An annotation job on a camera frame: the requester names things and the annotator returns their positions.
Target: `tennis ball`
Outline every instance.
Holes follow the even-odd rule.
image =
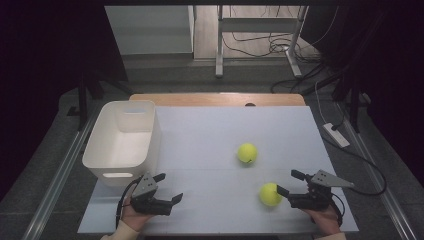
[[[237,151],[238,159],[245,163],[254,162],[257,156],[258,156],[258,150],[256,150],[255,145],[251,143],[244,143],[240,145]]]
[[[277,206],[283,197],[277,193],[277,184],[269,182],[261,187],[259,197],[263,204],[274,207]]]

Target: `black cable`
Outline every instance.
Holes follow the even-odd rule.
[[[271,85],[271,87],[270,87],[270,92],[271,93],[275,93],[275,91],[274,91],[274,88],[276,87],[276,86],[278,86],[278,85],[280,85],[280,84],[282,84],[282,83],[286,83],[286,82],[289,82],[289,81],[297,81],[293,86],[291,86],[291,88],[290,88],[290,93],[292,93],[293,92],[293,89],[296,87],[296,86],[298,86],[302,81],[304,81],[304,80],[306,80],[306,79],[308,79],[308,78],[312,78],[312,77],[314,77],[314,76],[316,76],[317,74],[319,74],[321,71],[322,71],[322,69],[321,69],[321,67],[322,67],[322,69],[324,69],[325,68],[325,66],[323,65],[323,63],[320,63],[320,64],[318,64],[317,66],[315,66],[311,71],[309,71],[307,74],[305,74],[302,78],[297,78],[297,79],[291,79],[291,80],[282,80],[282,81],[278,81],[278,82],[275,82],[275,83],[273,83],[272,85]]]
[[[375,170],[377,170],[377,172],[380,174],[381,178],[383,179],[383,188],[380,191],[378,191],[378,192],[367,193],[367,192],[362,192],[362,191],[356,190],[354,188],[349,188],[351,191],[353,191],[355,193],[358,193],[358,194],[361,194],[361,195],[365,195],[365,196],[379,196],[379,195],[383,194],[386,191],[386,189],[387,189],[387,180],[386,180],[386,177],[384,176],[383,172],[381,172],[381,170],[374,163],[372,163],[371,161],[369,161],[369,160],[365,159],[364,157],[361,157],[361,156],[359,156],[359,155],[357,155],[355,153],[349,152],[349,151],[347,151],[347,150],[345,150],[343,148],[339,148],[338,146],[336,146],[334,143],[332,143],[330,140],[326,139],[323,136],[321,136],[321,138],[324,141],[326,141],[328,144],[330,144],[331,146],[339,149],[340,151],[342,151],[342,152],[344,152],[346,154],[349,154],[351,156],[354,156],[356,158],[359,158],[360,160],[368,163],[371,167],[373,167]]]
[[[343,212],[342,212],[341,214],[342,214],[342,217],[343,217],[343,216],[344,216],[344,214],[345,214],[345,212],[346,212],[346,207],[345,207],[345,205],[344,205],[344,203],[343,203],[342,199],[341,199],[339,196],[337,196],[336,194],[334,194],[334,193],[331,193],[331,195],[332,195],[332,196],[334,196],[334,197],[336,197],[337,199],[339,199],[340,203],[342,204]]]
[[[227,43],[225,42],[224,36],[222,36],[222,42],[224,43],[224,45],[225,45],[228,49],[233,50],[233,51],[237,51],[237,52],[241,52],[241,53],[247,54],[247,55],[252,56],[252,57],[265,57],[265,56],[268,56],[268,55],[272,54],[272,52],[268,52],[268,53],[265,53],[265,54],[262,54],[262,55],[254,55],[254,54],[251,54],[251,53],[245,52],[245,51],[240,50],[240,49],[230,48],[230,47],[227,45]]]
[[[118,223],[119,220],[121,220],[121,212],[122,212],[122,207],[125,207],[124,204],[124,198],[127,195],[128,190],[130,189],[130,187],[134,184],[138,184],[141,180],[142,176],[134,179],[132,182],[130,182],[130,184],[128,184],[128,186],[125,188],[124,192],[122,193],[121,199],[118,202],[118,206],[116,207],[116,228],[118,227]]]
[[[343,125],[344,119],[345,119],[345,115],[346,115],[345,113],[346,113],[346,111],[342,111],[342,120],[340,121],[340,123],[333,125],[331,127],[331,130],[336,131],[341,125]]]
[[[252,41],[252,40],[259,40],[259,39],[264,39],[264,38],[269,38],[269,37],[270,37],[270,36],[263,36],[263,37],[255,37],[255,38],[237,39],[237,38],[234,36],[234,32],[231,32],[231,33],[233,34],[233,38],[234,38],[234,40],[239,41],[239,42]],[[289,34],[289,33],[284,33],[284,34],[272,35],[271,37],[282,37],[282,36],[287,36],[287,35],[290,35],[290,34]]]
[[[323,69],[325,68],[325,65],[323,62],[319,63],[317,66],[315,66],[310,72],[308,72],[307,74],[305,74],[304,76],[302,76],[301,78],[299,78],[299,81],[293,85],[293,87],[290,89],[290,93],[293,92],[293,90],[299,86],[303,81],[305,81],[306,79],[315,77],[316,75],[318,75]]]

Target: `power strip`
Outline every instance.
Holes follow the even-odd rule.
[[[334,141],[337,142],[337,144],[341,148],[349,146],[350,143],[346,140],[346,138],[343,137],[343,135],[339,132],[339,130],[331,129],[332,126],[333,126],[333,124],[331,124],[331,123],[327,123],[327,124],[323,125],[323,127],[327,131],[327,133],[333,138]]]

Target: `black curtain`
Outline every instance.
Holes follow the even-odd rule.
[[[101,98],[102,77],[127,76],[102,5],[3,1],[0,24],[3,198],[51,126],[63,93],[84,77]]]

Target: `white storage basket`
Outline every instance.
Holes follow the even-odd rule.
[[[161,131],[151,101],[107,103],[94,125],[83,164],[108,186],[156,173]]]

